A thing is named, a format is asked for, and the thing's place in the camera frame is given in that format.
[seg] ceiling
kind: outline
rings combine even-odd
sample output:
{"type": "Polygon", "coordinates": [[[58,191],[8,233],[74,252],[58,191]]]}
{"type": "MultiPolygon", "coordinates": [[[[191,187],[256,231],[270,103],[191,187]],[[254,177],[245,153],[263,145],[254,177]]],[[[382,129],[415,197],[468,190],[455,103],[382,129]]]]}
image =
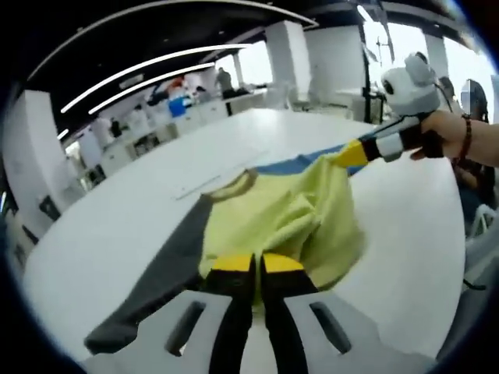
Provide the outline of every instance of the ceiling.
{"type": "MultiPolygon", "coordinates": [[[[345,0],[258,2],[305,15],[314,7],[345,3],[345,0]]],[[[413,5],[410,0],[391,2],[413,5]]],[[[27,6],[24,2],[18,4],[19,7],[20,5],[27,6]]],[[[419,0],[417,6],[443,14],[428,0],[419,0]]],[[[6,25],[9,24],[6,21],[1,22],[4,29],[2,35],[7,36],[4,45],[6,50],[12,53],[9,66],[0,74],[0,83],[4,86],[8,81],[15,80],[21,82],[25,88],[49,92],[59,130],[69,129],[70,133],[90,120],[87,114],[89,109],[120,92],[118,83],[126,77],[100,88],[64,115],[60,113],[60,109],[83,91],[112,74],[175,51],[226,44],[247,31],[283,19],[297,22],[294,17],[255,6],[194,0],[187,3],[166,2],[161,5],[144,0],[79,0],[53,2],[53,5],[51,1],[44,1],[29,7],[29,12],[22,8],[18,10],[22,23],[16,29],[7,30],[10,26],[6,25]],[[86,28],[100,19],[138,5],[149,7],[116,16],[86,31],[86,28]],[[58,46],[71,37],[73,41],[42,64],[58,46]]],[[[314,18],[321,26],[341,26],[358,22],[358,14],[354,11],[323,14],[314,18]]],[[[298,22],[304,26],[310,25],[305,20],[298,22]]],[[[254,42],[262,38],[264,34],[259,33],[241,42],[254,42]]],[[[208,54],[205,52],[173,58],[148,66],[140,72],[144,74],[144,80],[150,79],[176,69],[197,65],[208,54]]]]}

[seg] curved light strip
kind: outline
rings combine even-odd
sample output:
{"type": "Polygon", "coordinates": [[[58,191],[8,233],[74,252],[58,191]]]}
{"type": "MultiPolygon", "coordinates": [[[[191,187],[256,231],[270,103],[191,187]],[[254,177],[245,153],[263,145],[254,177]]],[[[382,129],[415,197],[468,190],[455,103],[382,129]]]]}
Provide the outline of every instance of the curved light strip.
{"type": "Polygon", "coordinates": [[[193,49],[186,49],[185,51],[179,51],[179,52],[174,52],[170,53],[168,55],[163,55],[160,57],[152,58],[151,60],[147,60],[145,62],[141,62],[140,64],[130,66],[129,68],[122,70],[121,72],[117,72],[113,76],[110,76],[103,81],[97,83],[95,86],[92,86],[85,92],[83,92],[81,95],[75,97],[73,100],[71,100],[68,104],[66,104],[62,109],[61,113],[66,113],[69,109],[74,107],[76,104],[78,104],[81,100],[83,100],[85,97],[88,95],[92,94],[94,91],[98,90],[99,88],[105,86],[106,84],[112,82],[113,80],[116,80],[122,76],[125,76],[126,74],[129,74],[131,72],[134,72],[138,69],[142,69],[145,66],[153,65],[161,61],[169,60],[170,58],[175,58],[175,57],[180,57],[180,56],[185,56],[185,55],[191,55],[193,53],[200,53],[200,52],[207,52],[207,51],[218,51],[221,49],[238,49],[238,48],[246,48],[249,47],[251,44],[222,44],[222,45],[211,45],[209,47],[200,47],[200,48],[193,48],[193,49]]]}
{"type": "Polygon", "coordinates": [[[206,68],[210,68],[211,66],[215,66],[215,63],[214,62],[209,62],[207,64],[201,64],[201,65],[196,65],[196,66],[190,66],[189,68],[184,68],[184,69],[180,69],[180,70],[175,70],[174,72],[167,72],[166,74],[163,74],[162,76],[157,76],[155,78],[152,78],[152,79],[149,79],[149,80],[146,80],[145,82],[142,82],[142,83],[139,83],[139,84],[136,84],[135,86],[132,86],[130,87],[129,89],[127,90],[124,90],[120,93],[117,93],[115,96],[113,97],[109,97],[106,101],[102,101],[97,107],[93,107],[92,109],[90,109],[88,111],[88,114],[89,115],[92,115],[93,113],[95,113],[96,111],[102,109],[103,107],[105,107],[106,105],[112,103],[113,101],[116,101],[118,100],[120,97],[123,97],[127,94],[129,94],[130,92],[133,92],[133,91],[136,91],[138,90],[139,88],[142,88],[142,87],[145,87],[145,86],[148,86],[150,85],[151,83],[154,83],[154,82],[157,82],[158,80],[163,80],[163,79],[167,79],[171,76],[177,76],[178,74],[184,74],[186,72],[192,72],[194,70],[201,70],[201,69],[206,69],[206,68]]]}
{"type": "Polygon", "coordinates": [[[133,6],[132,8],[128,8],[125,10],[122,10],[121,12],[117,12],[114,14],[111,14],[110,16],[107,16],[103,19],[99,19],[97,22],[92,23],[91,25],[85,27],[83,30],[78,32],[77,34],[73,35],[70,37],[67,41],[59,45],[49,56],[45,58],[44,61],[40,63],[40,65],[37,66],[37,68],[30,74],[28,77],[28,80],[33,78],[33,76],[42,68],[43,65],[45,65],[48,60],[50,60],[52,57],[54,57],[59,51],[61,51],[66,45],[69,43],[73,42],[76,40],[78,37],[80,37],[83,34],[86,34],[88,31],[112,20],[115,18],[119,18],[122,16],[126,16],[127,14],[133,13],[133,12],[138,12],[140,10],[144,9],[149,9],[149,8],[154,8],[157,6],[163,6],[163,5],[171,5],[171,4],[181,4],[181,3],[187,3],[187,2],[217,2],[217,3],[224,3],[224,4],[237,4],[237,5],[245,5],[245,6],[252,6],[254,8],[261,8],[261,9],[266,9],[266,10],[271,10],[273,12],[279,12],[281,14],[285,14],[287,16],[299,19],[303,22],[307,22],[310,25],[314,26],[319,26],[319,23],[311,20],[310,18],[306,18],[305,16],[301,16],[298,13],[290,12],[286,9],[283,8],[278,8],[277,6],[272,6],[272,5],[267,5],[267,4],[260,4],[259,2],[250,2],[247,0],[161,0],[159,2],[150,2],[147,4],[142,4],[138,6],[133,6]]]}

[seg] cable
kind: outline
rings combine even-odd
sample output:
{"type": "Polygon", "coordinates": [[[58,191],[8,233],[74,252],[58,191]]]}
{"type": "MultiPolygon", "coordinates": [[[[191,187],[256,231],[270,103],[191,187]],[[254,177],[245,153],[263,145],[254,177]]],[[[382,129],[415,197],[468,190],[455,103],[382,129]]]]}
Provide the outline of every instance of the cable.
{"type": "Polygon", "coordinates": [[[474,291],[485,291],[487,289],[487,286],[484,286],[482,284],[469,283],[466,279],[463,279],[462,283],[464,283],[467,288],[474,291]]]}

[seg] table surface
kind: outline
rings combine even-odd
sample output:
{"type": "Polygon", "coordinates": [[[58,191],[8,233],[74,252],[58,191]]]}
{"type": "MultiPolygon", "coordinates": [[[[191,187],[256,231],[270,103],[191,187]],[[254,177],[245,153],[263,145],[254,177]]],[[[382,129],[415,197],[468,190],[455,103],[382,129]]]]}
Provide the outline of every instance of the table surface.
{"type": "MultiPolygon", "coordinates": [[[[40,240],[23,279],[34,311],[62,349],[85,359],[85,336],[120,305],[200,192],[245,167],[371,129],[330,115],[253,109],[158,147],[72,205],[40,240]]],[[[435,357],[454,319],[465,262],[451,166],[404,155],[373,162],[351,185],[366,252],[333,292],[373,319],[385,344],[435,357]]],[[[257,365],[273,362],[268,340],[260,344],[262,326],[252,328],[245,351],[258,356],[246,358],[257,365]]]]}

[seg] blue fabric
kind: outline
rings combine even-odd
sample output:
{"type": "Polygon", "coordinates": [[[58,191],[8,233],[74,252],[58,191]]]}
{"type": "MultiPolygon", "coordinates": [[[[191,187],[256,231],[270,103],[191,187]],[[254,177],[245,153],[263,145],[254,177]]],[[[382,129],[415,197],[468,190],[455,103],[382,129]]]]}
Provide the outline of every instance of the blue fabric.
{"type": "Polygon", "coordinates": [[[172,113],[172,117],[180,117],[186,113],[186,107],[184,106],[184,98],[179,97],[178,99],[170,100],[168,102],[168,107],[172,113]]]}
{"type": "MultiPolygon", "coordinates": [[[[343,145],[334,146],[333,148],[327,148],[326,150],[318,150],[317,152],[309,154],[300,154],[298,157],[291,160],[286,160],[278,162],[276,164],[264,165],[257,167],[259,174],[263,175],[291,175],[299,174],[304,171],[310,164],[312,164],[317,158],[325,153],[338,152],[343,145]]],[[[354,175],[357,171],[362,169],[361,166],[353,166],[348,168],[349,175],[354,175]]]]}

